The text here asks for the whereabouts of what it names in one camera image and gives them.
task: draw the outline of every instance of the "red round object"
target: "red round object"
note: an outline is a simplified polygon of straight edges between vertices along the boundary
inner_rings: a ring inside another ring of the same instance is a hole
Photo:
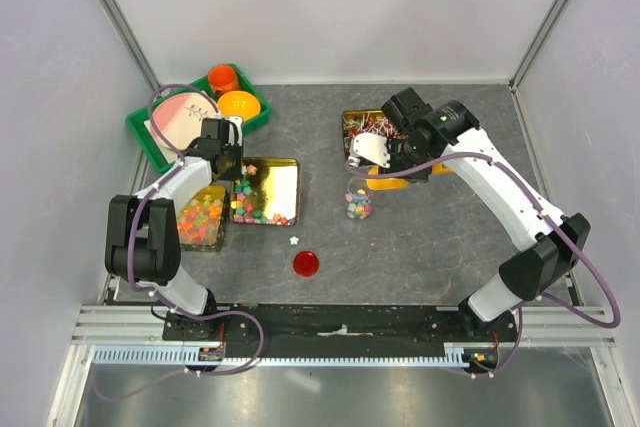
[[[303,250],[293,259],[293,270],[303,277],[311,277],[320,268],[318,256],[310,250]]]

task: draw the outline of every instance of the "orange cup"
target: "orange cup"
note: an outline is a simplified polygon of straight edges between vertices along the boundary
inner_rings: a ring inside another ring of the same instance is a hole
[[[240,90],[238,74],[230,65],[217,65],[207,75],[209,87],[214,95],[222,95],[232,90]]]

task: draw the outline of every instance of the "floor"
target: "floor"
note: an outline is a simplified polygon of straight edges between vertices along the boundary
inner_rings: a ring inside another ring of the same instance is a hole
[[[176,367],[93,366],[121,396]],[[520,350],[492,380],[425,368],[256,367],[242,375],[178,375],[123,402],[87,389],[76,425],[234,427],[612,427],[588,349]]]
[[[457,304],[515,253],[488,208],[456,175],[379,192],[365,220],[345,215],[341,113],[379,108],[403,85],[264,86],[269,124],[245,139],[246,156],[293,157],[301,168],[300,221],[291,227],[232,224],[219,253],[184,252],[182,263],[222,302]],[[438,107],[456,99],[480,120],[498,150],[535,185],[505,85],[420,85]],[[149,182],[157,175],[152,173]],[[291,236],[300,238],[291,246]],[[301,250],[320,259],[303,278]],[[554,292],[568,299],[564,285]],[[122,285],[118,300],[134,300]]]

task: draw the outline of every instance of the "yellow bowl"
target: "yellow bowl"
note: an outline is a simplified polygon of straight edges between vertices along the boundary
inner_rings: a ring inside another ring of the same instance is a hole
[[[260,113],[260,101],[249,92],[233,90],[220,97],[218,108],[224,117],[240,115],[246,122]]]

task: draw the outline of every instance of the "white wall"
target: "white wall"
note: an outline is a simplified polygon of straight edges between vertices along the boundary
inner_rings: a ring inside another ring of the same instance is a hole
[[[98,0],[0,0],[0,425],[46,420],[148,90]]]
[[[571,0],[520,98],[555,200],[592,224],[586,252],[620,301],[616,341],[640,395],[640,0]]]
[[[161,81],[508,79],[552,0],[118,0]]]

